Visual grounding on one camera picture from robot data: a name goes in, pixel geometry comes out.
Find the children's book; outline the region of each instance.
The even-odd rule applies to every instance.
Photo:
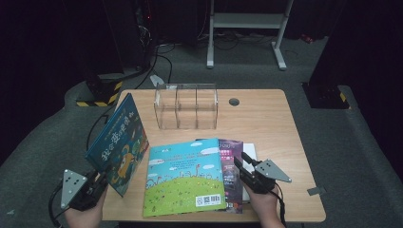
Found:
[[[217,138],[150,148],[144,217],[225,207]]]
[[[133,97],[126,95],[86,152],[86,159],[123,196],[148,147]]]
[[[242,162],[241,153],[243,142],[219,139],[221,153],[221,169],[225,189],[226,209],[229,213],[242,213],[243,186],[240,180],[240,171],[234,165],[234,157]]]

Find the plastic compartment box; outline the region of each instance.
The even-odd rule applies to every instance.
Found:
[[[216,85],[158,85],[154,109],[160,129],[216,129]]]

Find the cartoon illustration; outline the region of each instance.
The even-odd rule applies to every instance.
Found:
[[[86,159],[98,172],[106,172],[109,184],[123,196],[148,146],[136,105],[128,93],[86,152]]]
[[[226,206],[218,139],[151,147],[147,176],[145,217]]]

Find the wooden table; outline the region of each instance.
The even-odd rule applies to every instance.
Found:
[[[150,146],[192,141],[202,138],[222,138],[254,143],[259,160],[272,160],[293,181],[278,181],[285,203],[285,220],[320,222],[326,214],[319,195],[310,196],[307,189],[316,187],[306,159],[293,115],[282,90],[279,89],[219,89],[217,129],[160,130],[154,112],[155,90],[124,90],[132,93]],[[228,103],[240,100],[238,106]],[[139,166],[123,198],[109,188],[104,205],[104,220],[118,221],[258,221],[250,204],[243,214],[200,212],[184,215],[143,218],[144,189],[148,152]]]

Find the human hand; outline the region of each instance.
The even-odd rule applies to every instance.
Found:
[[[95,207],[86,211],[68,209],[65,211],[65,217],[70,228],[98,228],[103,214],[103,206],[106,197],[107,188],[101,195]]]
[[[246,192],[249,194],[252,208],[258,215],[261,226],[263,228],[283,228],[284,225],[278,218],[278,198],[271,193],[254,193],[253,190],[245,183],[243,186],[245,187]],[[278,187],[276,185],[272,191],[278,195]]]

